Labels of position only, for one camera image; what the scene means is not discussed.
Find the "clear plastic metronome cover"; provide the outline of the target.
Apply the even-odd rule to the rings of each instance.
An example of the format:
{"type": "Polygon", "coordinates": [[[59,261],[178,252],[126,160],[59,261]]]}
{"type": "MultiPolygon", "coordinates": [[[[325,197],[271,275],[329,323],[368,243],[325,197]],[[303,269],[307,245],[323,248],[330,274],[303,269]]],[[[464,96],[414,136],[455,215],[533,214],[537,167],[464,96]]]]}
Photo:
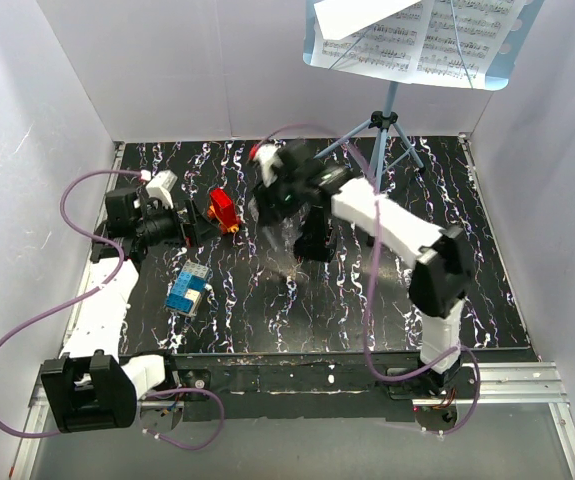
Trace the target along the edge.
{"type": "Polygon", "coordinates": [[[260,207],[255,199],[248,202],[247,208],[272,249],[275,251],[285,250],[289,254],[293,254],[295,242],[301,236],[301,224],[307,209],[301,207],[293,216],[275,224],[268,224],[261,219],[260,207]]]}

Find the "black metronome body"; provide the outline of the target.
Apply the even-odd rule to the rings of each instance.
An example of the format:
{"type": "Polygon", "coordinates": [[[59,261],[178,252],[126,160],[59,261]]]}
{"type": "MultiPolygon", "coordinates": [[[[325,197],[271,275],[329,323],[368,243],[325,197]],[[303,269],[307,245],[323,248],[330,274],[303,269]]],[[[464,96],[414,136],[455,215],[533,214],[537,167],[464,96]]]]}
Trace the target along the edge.
{"type": "Polygon", "coordinates": [[[294,257],[299,262],[329,263],[336,253],[336,247],[336,233],[328,212],[321,206],[311,206],[300,226],[300,235],[294,242],[294,257]]]}

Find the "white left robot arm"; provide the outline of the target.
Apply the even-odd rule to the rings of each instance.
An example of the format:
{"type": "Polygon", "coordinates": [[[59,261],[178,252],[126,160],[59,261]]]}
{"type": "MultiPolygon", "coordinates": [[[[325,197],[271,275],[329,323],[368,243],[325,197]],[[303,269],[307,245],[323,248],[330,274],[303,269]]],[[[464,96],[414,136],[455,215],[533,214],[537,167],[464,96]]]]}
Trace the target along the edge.
{"type": "Polygon", "coordinates": [[[168,353],[136,353],[124,359],[119,335],[148,251],[160,244],[191,246],[202,227],[215,225],[186,202],[183,218],[171,189],[150,183],[143,194],[128,187],[108,192],[106,217],[91,235],[90,290],[73,331],[40,380],[58,430],[75,433],[126,428],[143,400],[185,401],[211,397],[209,379],[181,374],[168,353]]]}

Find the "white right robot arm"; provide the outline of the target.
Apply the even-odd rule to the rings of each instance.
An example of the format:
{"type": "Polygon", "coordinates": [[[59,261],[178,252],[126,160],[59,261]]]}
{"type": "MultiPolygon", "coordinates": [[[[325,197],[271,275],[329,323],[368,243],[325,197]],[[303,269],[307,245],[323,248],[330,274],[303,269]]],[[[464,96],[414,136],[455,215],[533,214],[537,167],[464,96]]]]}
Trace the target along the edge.
{"type": "Polygon", "coordinates": [[[283,146],[262,141],[252,148],[249,161],[260,174],[249,202],[260,226],[278,225],[302,208],[309,218],[322,220],[320,226],[302,225],[295,256],[326,260],[326,242],[315,235],[327,236],[328,219],[335,217],[373,236],[375,255],[385,246],[411,268],[408,298],[422,319],[419,363],[407,373],[375,376],[389,384],[417,381],[432,393],[449,387],[461,364],[461,318],[473,277],[464,230],[421,219],[377,192],[366,175],[315,157],[304,139],[283,146]]]}

